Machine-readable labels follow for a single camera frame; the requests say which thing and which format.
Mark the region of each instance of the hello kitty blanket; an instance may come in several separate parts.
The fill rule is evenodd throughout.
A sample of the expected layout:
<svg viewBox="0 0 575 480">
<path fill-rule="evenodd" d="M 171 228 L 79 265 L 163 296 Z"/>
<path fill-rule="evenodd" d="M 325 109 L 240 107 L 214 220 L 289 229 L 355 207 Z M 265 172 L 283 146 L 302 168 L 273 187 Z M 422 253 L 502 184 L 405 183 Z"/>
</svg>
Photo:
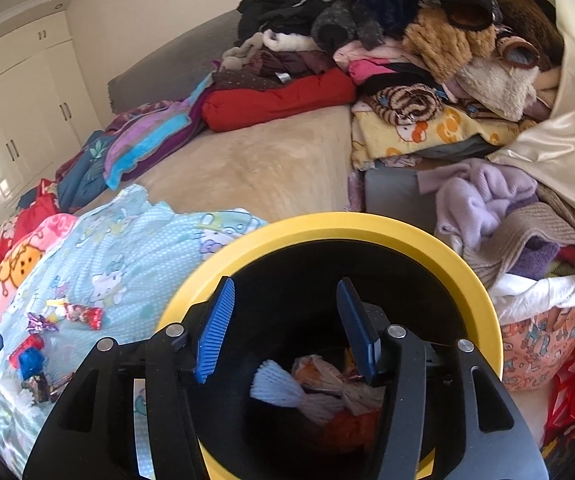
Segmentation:
<svg viewBox="0 0 575 480">
<path fill-rule="evenodd" d="M 0 321 L 0 385 L 15 381 L 20 387 L 8 357 L 28 336 L 29 312 L 49 317 L 53 307 L 47 303 L 59 298 L 103 309 L 99 331 L 64 319 L 58 332 L 42 334 L 44 372 L 49 382 L 58 381 L 100 338 L 123 344 L 151 336 L 174 292 L 201 262 L 264 223 L 242 209 L 175 214 L 164 202 L 149 203 L 143 187 L 124 189 L 82 216 L 20 284 Z M 52 406 L 20 409 L 0 387 L 0 454 L 19 477 Z M 147 439 L 147 430 L 139 438 Z"/>
</svg>

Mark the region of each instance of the white fluffy garment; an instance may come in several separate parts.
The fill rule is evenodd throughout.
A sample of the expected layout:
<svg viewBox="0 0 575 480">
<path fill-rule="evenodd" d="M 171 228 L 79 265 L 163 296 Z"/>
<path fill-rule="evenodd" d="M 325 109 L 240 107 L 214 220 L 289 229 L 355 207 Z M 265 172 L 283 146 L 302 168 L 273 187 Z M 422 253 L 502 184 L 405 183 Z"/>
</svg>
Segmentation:
<svg viewBox="0 0 575 480">
<path fill-rule="evenodd" d="M 520 121 L 523 110 L 536 101 L 538 67 L 507 66 L 499 59 L 474 57 L 456 73 L 456 80 L 472 98 L 508 121 Z"/>
<path fill-rule="evenodd" d="M 320 50 L 310 36 L 301 34 L 283 34 L 266 30 L 263 32 L 263 44 L 274 52 L 303 52 Z"/>
</svg>

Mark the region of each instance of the beige bed sheet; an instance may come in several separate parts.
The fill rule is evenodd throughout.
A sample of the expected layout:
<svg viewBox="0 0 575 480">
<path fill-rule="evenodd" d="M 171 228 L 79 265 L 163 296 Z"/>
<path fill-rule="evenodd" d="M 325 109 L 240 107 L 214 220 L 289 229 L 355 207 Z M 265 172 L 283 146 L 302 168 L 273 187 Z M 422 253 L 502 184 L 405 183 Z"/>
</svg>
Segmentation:
<svg viewBox="0 0 575 480">
<path fill-rule="evenodd" d="M 347 205 L 350 124 L 349 108 L 338 106 L 204 132 L 134 182 L 148 190 L 150 202 L 165 201 L 177 213 L 243 207 L 276 222 L 340 211 Z M 116 194 L 106 190 L 78 214 Z"/>
</svg>

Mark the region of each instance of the gray headboard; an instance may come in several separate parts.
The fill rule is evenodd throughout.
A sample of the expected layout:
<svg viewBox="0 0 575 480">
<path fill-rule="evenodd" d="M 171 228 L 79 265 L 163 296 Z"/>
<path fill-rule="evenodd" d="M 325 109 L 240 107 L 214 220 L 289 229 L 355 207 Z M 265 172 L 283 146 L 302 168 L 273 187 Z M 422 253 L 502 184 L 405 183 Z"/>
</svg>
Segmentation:
<svg viewBox="0 0 575 480">
<path fill-rule="evenodd" d="M 232 47 L 241 15 L 231 10 L 181 34 L 108 83 L 112 111 L 190 95 L 212 69 L 212 60 Z"/>
</svg>

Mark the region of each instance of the yellow trash can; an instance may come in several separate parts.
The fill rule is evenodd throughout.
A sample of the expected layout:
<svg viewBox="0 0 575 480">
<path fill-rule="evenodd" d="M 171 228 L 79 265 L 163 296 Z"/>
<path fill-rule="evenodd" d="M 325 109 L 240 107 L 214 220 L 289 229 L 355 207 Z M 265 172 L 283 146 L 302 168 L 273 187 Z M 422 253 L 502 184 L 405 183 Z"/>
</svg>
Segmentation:
<svg viewBox="0 0 575 480">
<path fill-rule="evenodd" d="M 212 480 L 360 478 L 362 454 L 317 454 L 303 443 L 296 410 L 249 397 L 266 359 L 290 368 L 296 357 L 347 345 L 335 305 L 343 277 L 363 301 L 424 340 L 472 340 L 501 376 L 501 332 L 485 288 L 450 248 L 408 224 L 333 212 L 268 225 L 202 264 L 170 301 L 159 329 L 206 301 L 222 276 L 236 286 L 234 314 L 215 373 L 190 392 Z M 430 404 L 428 391 L 427 426 Z M 423 447 L 418 478 L 431 472 L 431 436 Z"/>
</svg>

